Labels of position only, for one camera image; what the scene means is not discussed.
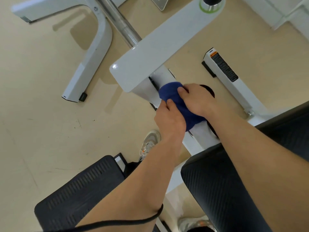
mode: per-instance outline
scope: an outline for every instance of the white sneaker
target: white sneaker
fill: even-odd
[[[156,130],[151,130],[145,137],[143,146],[139,152],[140,158],[138,161],[142,161],[148,155],[149,151],[161,141],[161,135]]]
[[[209,227],[213,231],[217,232],[217,230],[214,228],[214,225],[210,222],[207,216],[200,218],[183,218],[178,221],[179,232],[187,232],[188,230],[197,227]]]

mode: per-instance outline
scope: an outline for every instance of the white machine arm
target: white machine arm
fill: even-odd
[[[117,6],[125,0],[113,0]],[[112,29],[95,0],[28,0],[12,7],[12,12],[28,23],[35,23],[60,11],[78,5],[89,7],[98,19],[98,32],[83,62],[78,66],[62,97],[68,101],[84,101],[85,90],[112,42]]]

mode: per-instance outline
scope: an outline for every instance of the textured pad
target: textured pad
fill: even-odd
[[[257,128],[309,161],[309,102]],[[192,156],[182,167],[181,176],[219,232],[271,231],[222,144]]]
[[[124,179],[114,158],[104,156],[38,203],[34,213],[44,231],[73,228]]]

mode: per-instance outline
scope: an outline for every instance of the metal plate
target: metal plate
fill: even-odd
[[[164,10],[168,0],[152,0],[160,10]]]

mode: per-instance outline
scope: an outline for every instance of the chrome rod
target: chrome rod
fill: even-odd
[[[122,38],[130,48],[135,46],[142,39],[127,19],[120,13],[112,0],[96,0],[102,7],[103,13],[113,23],[115,28],[122,35]]]

